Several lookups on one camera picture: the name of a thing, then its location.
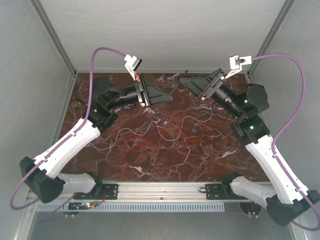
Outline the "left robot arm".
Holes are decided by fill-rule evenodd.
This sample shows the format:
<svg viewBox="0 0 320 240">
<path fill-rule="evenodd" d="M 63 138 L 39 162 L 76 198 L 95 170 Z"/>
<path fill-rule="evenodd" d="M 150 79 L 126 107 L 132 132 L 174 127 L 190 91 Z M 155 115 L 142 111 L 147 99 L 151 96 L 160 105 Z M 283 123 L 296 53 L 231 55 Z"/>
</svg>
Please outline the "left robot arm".
<svg viewBox="0 0 320 240">
<path fill-rule="evenodd" d="M 138 103 L 148 107 L 163 104 L 173 97 L 152 85 L 143 74 L 125 87 L 116 87 L 107 76 L 92 82 L 90 108 L 76 125 L 51 148 L 31 159 L 23 158 L 19 165 L 24 182 L 44 204 L 61 194 L 83 193 L 91 199 L 103 193 L 103 182 L 94 173 L 63 174 L 64 166 L 86 145 L 105 133 L 117 119 L 115 108 Z"/>
</svg>

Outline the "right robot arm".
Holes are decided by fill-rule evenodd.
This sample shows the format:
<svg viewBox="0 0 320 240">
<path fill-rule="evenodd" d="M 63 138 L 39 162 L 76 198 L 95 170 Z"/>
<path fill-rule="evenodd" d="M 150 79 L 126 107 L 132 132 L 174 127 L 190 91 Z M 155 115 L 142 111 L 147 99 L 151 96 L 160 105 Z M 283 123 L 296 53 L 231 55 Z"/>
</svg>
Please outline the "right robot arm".
<svg viewBox="0 0 320 240">
<path fill-rule="evenodd" d="M 239 196 L 258 204 L 282 227 L 319 202 L 318 191 L 304 186 L 272 146 L 270 130 L 259 116 L 270 106 L 264 86 L 250 83 L 245 92 L 236 94 L 226 84 L 226 74 L 221 69 L 205 76 L 182 77 L 180 82 L 197 99 L 212 98 L 235 118 L 230 125 L 234 137 L 256 159 L 272 184 L 264 187 L 234 172 L 219 189 L 225 198 Z"/>
</svg>

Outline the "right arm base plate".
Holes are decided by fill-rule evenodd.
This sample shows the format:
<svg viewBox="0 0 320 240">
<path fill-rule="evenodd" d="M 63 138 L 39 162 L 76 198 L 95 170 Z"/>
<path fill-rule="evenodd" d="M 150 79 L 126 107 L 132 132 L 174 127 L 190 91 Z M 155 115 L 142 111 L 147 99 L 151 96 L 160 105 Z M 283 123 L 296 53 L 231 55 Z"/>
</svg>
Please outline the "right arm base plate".
<svg viewBox="0 0 320 240">
<path fill-rule="evenodd" d="M 245 197 L 235 194 L 228 184 L 205 184 L 204 189 L 207 200 L 247 200 Z"/>
</svg>

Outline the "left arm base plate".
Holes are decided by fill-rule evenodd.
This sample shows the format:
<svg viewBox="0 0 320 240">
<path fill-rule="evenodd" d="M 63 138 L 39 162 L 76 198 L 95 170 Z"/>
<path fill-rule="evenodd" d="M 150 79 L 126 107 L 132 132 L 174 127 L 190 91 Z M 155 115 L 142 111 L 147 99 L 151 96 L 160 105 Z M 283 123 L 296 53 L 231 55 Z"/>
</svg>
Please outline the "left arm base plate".
<svg viewBox="0 0 320 240">
<path fill-rule="evenodd" d="M 119 185 L 115 183 L 103 183 L 95 186 L 90 192 L 77 192 L 75 200 L 117 200 Z"/>
</svg>

